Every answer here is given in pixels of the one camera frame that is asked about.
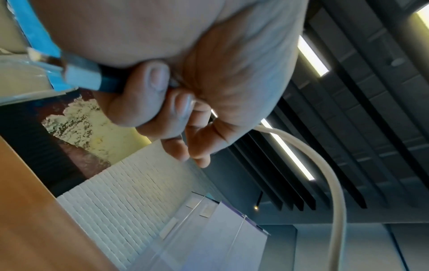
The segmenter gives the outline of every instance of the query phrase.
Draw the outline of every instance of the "white cable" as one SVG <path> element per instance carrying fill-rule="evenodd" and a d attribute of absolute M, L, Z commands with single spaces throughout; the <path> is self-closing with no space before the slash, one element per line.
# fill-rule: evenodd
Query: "white cable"
<path fill-rule="evenodd" d="M 332 208 L 334 213 L 332 220 L 331 242 L 329 244 L 328 253 L 328 271 L 339 271 L 345 242 L 347 212 L 343 190 L 334 171 L 328 162 L 320 156 L 320 154 L 293 135 L 279 129 L 271 129 L 262 125 L 256 126 L 254 130 L 263 133 L 274 133 L 280 136 L 284 141 L 292 144 L 305 153 L 322 171 L 328 181 L 329 189 L 331 190 Z"/>

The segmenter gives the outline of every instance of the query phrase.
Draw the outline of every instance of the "fingernail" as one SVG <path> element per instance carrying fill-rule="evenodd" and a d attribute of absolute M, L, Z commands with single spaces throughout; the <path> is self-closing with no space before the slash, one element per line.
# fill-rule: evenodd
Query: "fingernail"
<path fill-rule="evenodd" d="M 195 99 L 192 94 L 184 93 L 176 97 L 176 112 L 179 117 L 187 117 L 195 105 Z"/>
<path fill-rule="evenodd" d="M 170 70 L 167 66 L 156 67 L 151 70 L 151 86 L 156 91 L 164 91 L 168 87 L 170 79 Z"/>

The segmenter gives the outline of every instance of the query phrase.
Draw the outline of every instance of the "fluorescent light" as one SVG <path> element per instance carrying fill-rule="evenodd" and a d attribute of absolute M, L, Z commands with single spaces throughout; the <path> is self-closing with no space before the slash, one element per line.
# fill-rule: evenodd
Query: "fluorescent light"
<path fill-rule="evenodd" d="M 426 5 L 417 11 L 417 15 L 420 17 L 426 27 L 429 28 L 429 5 Z"/>
<path fill-rule="evenodd" d="M 267 128 L 271 128 L 271 125 L 268 123 L 268 121 L 266 119 L 261 120 L 261 123 L 263 126 L 267 127 Z M 286 145 L 286 143 L 283 141 L 283 139 L 274 134 L 271 133 L 271 135 L 273 136 L 273 138 L 277 141 L 277 143 L 280 145 L 280 147 L 282 147 L 282 149 L 287 153 L 287 155 L 292 159 L 292 161 L 294 161 L 294 163 L 297 165 L 297 167 L 302 171 L 302 173 L 307 177 L 307 179 L 309 181 L 313 181 L 315 180 L 313 175 L 311 175 L 311 173 L 308 171 L 308 169 L 303 165 L 303 163 L 301 163 L 301 161 L 298 159 L 298 157 L 296 157 L 296 155 L 294 154 L 294 152 L 289 148 L 288 145 Z"/>
<path fill-rule="evenodd" d="M 316 55 L 313 49 L 308 45 L 302 36 L 299 36 L 298 49 L 304 57 L 310 62 L 320 77 L 329 72 L 328 68 L 323 64 L 320 58 Z"/>

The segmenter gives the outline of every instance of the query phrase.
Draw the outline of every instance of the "wooden table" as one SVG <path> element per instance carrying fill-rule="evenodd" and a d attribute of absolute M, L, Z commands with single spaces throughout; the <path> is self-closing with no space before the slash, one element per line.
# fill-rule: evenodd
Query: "wooden table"
<path fill-rule="evenodd" d="M 118 271 L 1 137 L 0 270 Z"/>

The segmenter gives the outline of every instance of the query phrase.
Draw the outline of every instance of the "hand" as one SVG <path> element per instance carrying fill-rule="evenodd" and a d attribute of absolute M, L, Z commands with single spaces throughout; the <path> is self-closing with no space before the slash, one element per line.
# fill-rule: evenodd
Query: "hand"
<path fill-rule="evenodd" d="M 266 117 L 292 75 L 304 0 L 35 0 L 63 49 L 135 67 L 122 95 L 94 93 L 115 123 L 163 139 L 173 157 L 201 167 Z M 188 89 L 167 91 L 170 70 Z M 219 118 L 207 125 L 210 107 Z M 181 140 L 184 127 L 189 149 Z"/>

